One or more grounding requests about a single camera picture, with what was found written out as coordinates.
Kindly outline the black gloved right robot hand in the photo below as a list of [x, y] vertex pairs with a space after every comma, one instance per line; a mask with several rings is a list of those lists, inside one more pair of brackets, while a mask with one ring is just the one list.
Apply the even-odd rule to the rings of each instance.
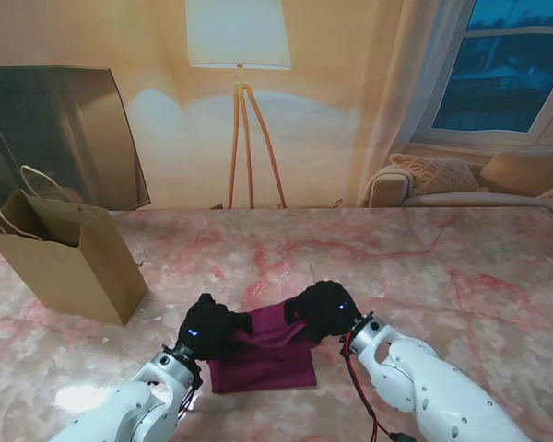
[[313, 343], [319, 343], [326, 337], [346, 334], [362, 320], [362, 315], [340, 283], [319, 281], [285, 302], [284, 319], [287, 324], [302, 320], [303, 333]]

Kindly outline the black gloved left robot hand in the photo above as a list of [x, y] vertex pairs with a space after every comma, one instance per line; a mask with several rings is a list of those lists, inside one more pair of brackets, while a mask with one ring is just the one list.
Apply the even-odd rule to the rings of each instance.
[[203, 293], [188, 309], [174, 351], [199, 361], [228, 358], [242, 349], [238, 340], [241, 332], [253, 333], [251, 315], [230, 311], [210, 294]]

